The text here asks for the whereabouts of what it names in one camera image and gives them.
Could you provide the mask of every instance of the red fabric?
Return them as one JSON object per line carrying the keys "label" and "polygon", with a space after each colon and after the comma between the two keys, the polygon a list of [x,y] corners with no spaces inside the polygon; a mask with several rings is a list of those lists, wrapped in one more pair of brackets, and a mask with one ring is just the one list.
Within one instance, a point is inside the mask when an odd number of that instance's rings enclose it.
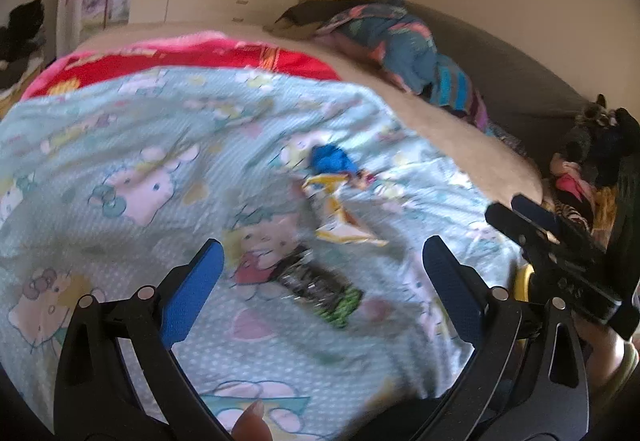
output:
{"label": "red fabric", "polygon": [[303,53],[229,39],[210,39],[184,47],[152,42],[107,53],[76,53],[54,63],[23,95],[63,94],[78,88],[154,67],[192,66],[244,68],[252,66],[315,80],[339,80],[335,71]]}

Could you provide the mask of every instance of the finger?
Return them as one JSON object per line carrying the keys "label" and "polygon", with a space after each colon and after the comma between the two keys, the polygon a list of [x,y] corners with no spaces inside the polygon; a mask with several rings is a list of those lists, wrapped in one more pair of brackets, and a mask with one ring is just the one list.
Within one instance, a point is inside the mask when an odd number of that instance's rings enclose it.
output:
{"label": "finger", "polygon": [[235,441],[273,441],[271,431],[264,422],[264,403],[261,399],[254,401],[238,418],[231,431]]}

